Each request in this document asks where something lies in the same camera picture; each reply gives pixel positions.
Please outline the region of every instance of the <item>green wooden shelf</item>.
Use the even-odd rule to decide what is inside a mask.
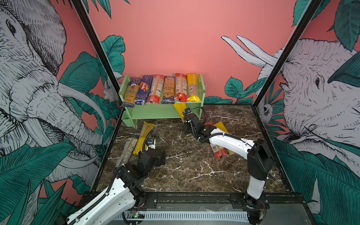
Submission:
[[[125,75],[122,82],[119,96],[121,101],[124,101],[126,89],[129,85],[130,78],[128,75]],[[160,95],[160,101],[162,100],[164,89],[162,89]],[[205,98],[205,85],[202,74],[199,76],[199,94],[200,102],[187,102],[186,107],[190,108],[193,113],[195,113],[199,118],[201,117],[202,110],[200,107],[204,105]],[[175,107],[172,104],[146,104],[146,105],[135,105],[134,108],[125,107],[126,111],[122,115],[121,119],[124,121],[128,127],[136,127],[138,120],[143,119],[171,119],[171,118],[180,118],[180,115],[177,113]]]

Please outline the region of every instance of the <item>barilla package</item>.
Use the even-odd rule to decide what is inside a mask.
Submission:
[[[148,133],[155,127],[155,124],[152,123],[146,123],[144,121],[144,125],[141,129],[141,133],[140,133],[140,137],[138,140],[138,143],[136,144],[135,150],[134,150],[134,154],[138,155],[139,152],[142,151],[143,149],[143,143],[145,141],[146,136],[148,135]]]
[[[148,103],[152,103],[155,105],[159,104],[162,86],[164,85],[164,79],[165,77],[162,75],[153,76],[153,82],[151,85]]]
[[[139,90],[140,82],[141,82],[141,78],[135,78],[135,77],[130,78],[130,83],[125,93],[124,102],[122,103],[121,106],[131,107],[131,108],[135,106],[134,101]]]
[[[175,78],[165,77],[164,94],[161,104],[175,104]]]
[[[150,88],[153,82],[153,76],[144,75],[139,85],[138,94],[136,95],[135,105],[145,105],[148,99]]]
[[[185,74],[176,73],[175,74],[175,98],[180,102],[188,102],[187,100],[188,93],[188,81]]]
[[[200,102],[199,75],[196,73],[188,73],[186,76],[188,77],[188,101]]]
[[[223,124],[221,121],[218,122],[218,123],[216,123],[216,124],[214,124],[214,126],[216,126],[216,128],[219,128],[220,130],[228,133],[228,130],[225,128],[224,124]],[[229,152],[229,155],[235,154],[235,152],[233,152],[233,151],[231,151],[231,150],[228,150],[228,152]]]

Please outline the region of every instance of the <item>brown marble floor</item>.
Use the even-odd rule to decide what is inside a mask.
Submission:
[[[250,106],[206,105],[207,122],[222,121],[230,134],[256,140],[262,138]],[[246,192],[250,175],[247,161],[237,154],[215,159],[209,144],[202,144],[193,137],[186,137],[180,119],[146,120],[155,124],[152,137],[156,148],[165,150],[166,164],[155,167],[143,182],[145,191],[162,192]],[[137,129],[121,125],[111,150],[97,190],[106,188],[112,177],[117,158],[121,155],[129,134],[139,134],[143,120]],[[276,181],[266,183],[266,192],[285,192],[284,185],[274,166],[270,173]]]

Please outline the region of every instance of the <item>pasta package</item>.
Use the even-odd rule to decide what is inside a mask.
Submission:
[[[187,100],[187,90],[188,82],[185,74],[176,73],[175,74],[175,98],[180,102],[188,102]]]
[[[164,85],[164,79],[165,77],[162,75],[153,76],[153,82],[151,84],[148,103],[152,103],[155,105],[159,104],[162,86]]]
[[[188,77],[188,90],[189,90],[188,101],[200,102],[199,75],[196,73],[188,73],[186,74],[186,76]]]
[[[175,78],[165,77],[164,94],[161,104],[175,104]]]
[[[131,107],[131,108],[134,107],[134,101],[139,90],[140,82],[141,82],[141,78],[135,78],[135,77],[130,78],[130,83],[125,93],[124,102],[122,103],[121,106]]]
[[[145,105],[146,100],[148,99],[150,87],[153,82],[153,76],[144,75],[141,79],[141,83],[139,86],[138,94],[136,95],[135,105]]]

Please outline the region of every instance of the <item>pink wall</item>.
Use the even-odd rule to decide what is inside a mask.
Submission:
[[[224,86],[231,76],[245,88],[261,68],[242,60],[221,36],[241,35],[274,54],[294,29],[296,0],[110,0],[112,18],[88,2],[100,41],[124,38],[124,75],[202,73],[207,96],[229,98]]]

